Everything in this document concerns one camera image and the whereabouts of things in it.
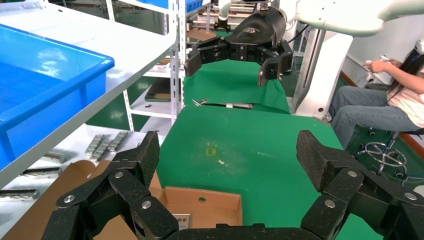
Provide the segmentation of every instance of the jeans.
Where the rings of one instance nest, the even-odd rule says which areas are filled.
[[[348,146],[356,125],[399,132],[420,129],[404,111],[387,103],[387,93],[382,90],[343,86],[335,94],[329,113],[331,127],[343,149]]]

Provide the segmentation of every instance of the game controller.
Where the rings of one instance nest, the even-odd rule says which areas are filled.
[[[385,55],[381,55],[380,58],[378,58],[378,60],[381,62],[390,63],[390,58],[388,58]],[[373,61],[370,61],[370,60],[365,61],[366,64],[372,63],[372,62]],[[366,77],[367,82],[374,80],[374,78],[377,78],[377,79],[379,78],[379,75],[380,75],[379,73],[370,72],[370,69],[367,66],[364,66],[364,68],[368,71],[368,76]]]

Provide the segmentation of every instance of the woman's hand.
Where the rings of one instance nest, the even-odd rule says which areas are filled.
[[[402,66],[402,62],[394,59],[394,58],[389,58],[390,63],[393,64],[394,66],[396,66],[397,68],[400,68]]]
[[[381,73],[386,72],[386,70],[391,66],[389,62],[384,62],[380,60],[367,62],[362,67],[366,67],[369,69],[371,73]]]

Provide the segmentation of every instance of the cardboard box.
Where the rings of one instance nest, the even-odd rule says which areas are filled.
[[[206,29],[199,29],[197,27],[191,29],[186,34],[187,38],[196,39],[200,41],[205,41],[217,36],[217,33],[214,31],[206,32]]]
[[[70,164],[47,191],[32,205],[2,240],[40,240],[51,213],[56,210],[56,200],[100,175],[110,161],[102,160],[97,167],[87,160]],[[190,228],[214,228],[216,224],[242,225],[242,200],[238,194],[180,187],[161,188],[155,174],[149,188],[151,195],[173,214],[191,214]],[[117,216],[111,219],[95,240],[137,240],[133,232]]]

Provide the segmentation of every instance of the blue plastic bin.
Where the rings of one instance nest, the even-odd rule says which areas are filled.
[[[114,59],[0,24],[0,170],[106,91]]]
[[[168,0],[137,0],[140,3],[155,5],[160,8],[168,9],[169,3]],[[186,1],[186,12],[191,12],[202,6],[203,0],[187,0]]]

